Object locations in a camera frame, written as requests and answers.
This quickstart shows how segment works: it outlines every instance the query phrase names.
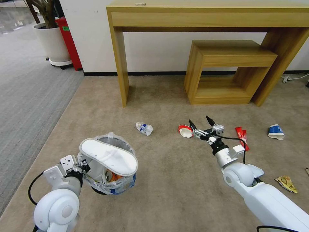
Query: floor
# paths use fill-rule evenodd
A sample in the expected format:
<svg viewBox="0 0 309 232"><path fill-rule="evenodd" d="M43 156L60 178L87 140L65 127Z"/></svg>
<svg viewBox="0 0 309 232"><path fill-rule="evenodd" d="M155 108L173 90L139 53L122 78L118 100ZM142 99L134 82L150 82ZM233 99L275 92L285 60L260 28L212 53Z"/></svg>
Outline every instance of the floor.
<svg viewBox="0 0 309 232"><path fill-rule="evenodd" d="M84 75L45 60L27 8L0 8L0 22L1 215Z"/></svg>
<svg viewBox="0 0 309 232"><path fill-rule="evenodd" d="M136 185L118 196L98 195L84 185L75 232L255 231L260 222L224 183L210 147L177 132L178 125L188 124L188 119L201 129L209 128L205 115L223 124L226 136L236 136L235 127L246 129L251 149L246 162L262 168L264 182L309 213L309 177L304 170L309 166L307 79L279 82L261 107L252 103L192 106L183 89L183 76L130 77L129 81L128 104L122 108L116 77L83 80L0 218L1 230L31 231L30 182L61 157L76 155L83 139L113 131L136 151ZM153 133L141 134L135 128L137 121L151 124ZM283 141L267 136L268 127L276 123L286 135ZM275 182L281 175L291 177L298 194ZM38 201L48 191L46 180L39 178L33 198Z"/></svg>
<svg viewBox="0 0 309 232"><path fill-rule="evenodd" d="M34 22L28 8L2 7L1 4L3 3L0 3L0 38Z"/></svg>
<svg viewBox="0 0 309 232"><path fill-rule="evenodd" d="M7 2L0 2L0 7L27 7L24 0L10 0Z"/></svg>

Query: wooden desk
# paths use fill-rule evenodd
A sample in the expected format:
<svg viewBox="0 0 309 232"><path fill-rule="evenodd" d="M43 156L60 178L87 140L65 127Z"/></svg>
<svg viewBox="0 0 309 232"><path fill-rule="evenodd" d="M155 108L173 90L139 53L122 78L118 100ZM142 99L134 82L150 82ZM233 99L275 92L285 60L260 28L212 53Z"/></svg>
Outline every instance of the wooden desk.
<svg viewBox="0 0 309 232"><path fill-rule="evenodd" d="M129 80L123 32L267 32L278 55L252 100L262 105L309 36L308 0L115 0L106 7L123 107Z"/></svg>

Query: wooden stool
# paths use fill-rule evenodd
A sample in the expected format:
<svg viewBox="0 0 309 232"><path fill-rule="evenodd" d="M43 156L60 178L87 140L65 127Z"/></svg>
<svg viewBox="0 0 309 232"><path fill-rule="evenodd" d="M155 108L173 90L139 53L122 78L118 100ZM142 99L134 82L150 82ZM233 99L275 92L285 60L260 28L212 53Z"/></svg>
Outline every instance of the wooden stool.
<svg viewBox="0 0 309 232"><path fill-rule="evenodd" d="M277 55L252 40L193 40L184 86L191 104L248 104ZM203 77L204 67L238 67Z"/></svg>

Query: red fire extinguisher box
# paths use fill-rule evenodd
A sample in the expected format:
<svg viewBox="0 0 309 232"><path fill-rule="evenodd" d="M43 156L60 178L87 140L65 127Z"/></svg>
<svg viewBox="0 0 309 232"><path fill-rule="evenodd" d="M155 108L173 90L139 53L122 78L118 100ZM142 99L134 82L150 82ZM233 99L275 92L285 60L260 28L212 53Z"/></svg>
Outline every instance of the red fire extinguisher box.
<svg viewBox="0 0 309 232"><path fill-rule="evenodd" d="M63 36L65 45L67 46L67 49L69 51L71 60L73 62L73 66L75 68L76 71L80 70L83 68L83 66L81 65L80 62L80 58L78 56L67 20L65 19L65 17L61 17L59 19L56 19L56 22L58 23L58 26L60 28L61 34Z"/></svg>

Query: yellow wrapper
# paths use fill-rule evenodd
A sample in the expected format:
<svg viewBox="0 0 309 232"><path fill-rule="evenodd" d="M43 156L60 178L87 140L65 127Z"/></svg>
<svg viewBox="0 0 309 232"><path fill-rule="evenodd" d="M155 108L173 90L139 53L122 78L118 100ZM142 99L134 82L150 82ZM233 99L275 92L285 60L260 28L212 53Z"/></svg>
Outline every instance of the yellow wrapper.
<svg viewBox="0 0 309 232"><path fill-rule="evenodd" d="M298 192L295 186L293 185L292 180L289 176L280 176L278 178L275 178L275 180L286 190L293 192L293 193Z"/></svg>

